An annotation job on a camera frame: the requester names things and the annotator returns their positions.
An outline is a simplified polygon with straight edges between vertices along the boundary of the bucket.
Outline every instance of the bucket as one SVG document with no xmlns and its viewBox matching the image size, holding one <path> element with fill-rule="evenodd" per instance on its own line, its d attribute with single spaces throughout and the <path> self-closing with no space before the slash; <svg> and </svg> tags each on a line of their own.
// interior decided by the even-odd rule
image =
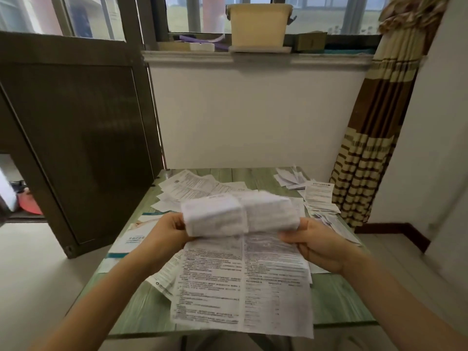
<svg viewBox="0 0 468 351">
<path fill-rule="evenodd" d="M 226 15 L 231 21 L 232 45 L 282 47 L 292 11 L 287 4 L 228 5 Z"/>
</svg>

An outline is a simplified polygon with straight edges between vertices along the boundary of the white window ledge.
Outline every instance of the white window ledge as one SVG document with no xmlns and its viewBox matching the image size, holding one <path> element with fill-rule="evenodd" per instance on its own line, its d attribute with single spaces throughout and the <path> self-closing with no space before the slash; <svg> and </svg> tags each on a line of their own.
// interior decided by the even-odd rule
<svg viewBox="0 0 468 351">
<path fill-rule="evenodd" d="M 253 54 L 253 53 L 198 53 L 178 51 L 143 51 L 150 65 L 156 64 L 237 64 L 262 63 L 275 65 L 369 67 L 370 54 Z"/>
</svg>

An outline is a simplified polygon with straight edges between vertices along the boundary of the brown striped curtain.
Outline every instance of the brown striped curtain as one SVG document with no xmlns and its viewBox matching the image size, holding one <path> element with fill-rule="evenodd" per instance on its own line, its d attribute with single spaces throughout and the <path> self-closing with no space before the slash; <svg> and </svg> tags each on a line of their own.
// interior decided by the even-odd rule
<svg viewBox="0 0 468 351">
<path fill-rule="evenodd" d="M 448 0 L 394 0 L 382 11 L 382 40 L 361 86 L 330 182 L 333 202 L 352 227 L 366 223 L 398 141 L 429 32 Z"/>
</svg>

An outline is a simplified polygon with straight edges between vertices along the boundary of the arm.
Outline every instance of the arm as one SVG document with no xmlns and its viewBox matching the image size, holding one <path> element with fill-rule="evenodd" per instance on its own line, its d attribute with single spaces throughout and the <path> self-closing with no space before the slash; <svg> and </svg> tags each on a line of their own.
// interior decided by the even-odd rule
<svg viewBox="0 0 468 351">
<path fill-rule="evenodd" d="M 421 304 L 377 261 L 333 230 L 301 218 L 295 232 L 280 233 L 297 243 L 310 262 L 340 273 L 354 288 L 400 350 L 468 350 L 468 339 Z"/>
<path fill-rule="evenodd" d="M 33 350 L 97 350 L 139 285 L 188 241 L 182 214 L 165 214 L 144 241 L 72 308 Z"/>
</svg>

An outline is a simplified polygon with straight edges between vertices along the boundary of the green wooden table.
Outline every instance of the green wooden table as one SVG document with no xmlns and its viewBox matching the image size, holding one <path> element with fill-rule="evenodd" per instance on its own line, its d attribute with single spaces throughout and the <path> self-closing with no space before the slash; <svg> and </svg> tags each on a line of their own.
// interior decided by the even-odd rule
<svg viewBox="0 0 468 351">
<path fill-rule="evenodd" d="M 182 170 L 163 170 L 141 200 L 122 230 L 134 223 L 144 212 L 156 212 L 150 206 L 158 201 L 161 194 L 158 184 Z M 281 187 L 273 177 L 274 167 L 266 168 L 221 168 L 191 169 L 193 173 L 205 176 L 212 174 L 222 183 L 244 181 L 250 189 L 263 189 L 271 193 L 289 197 L 301 197 L 299 193 Z M 95 273 L 81 295 L 87 293 L 105 274 Z M 326 273 L 312 276 L 311 298 L 313 304 L 314 327 L 329 328 L 342 326 L 377 325 L 377 321 L 367 310 L 354 289 L 339 275 Z M 153 337 L 174 333 L 186 335 L 196 330 L 169 320 L 170 301 L 149 283 L 144 282 L 137 289 L 124 312 L 118 319 L 109 338 Z"/>
</svg>

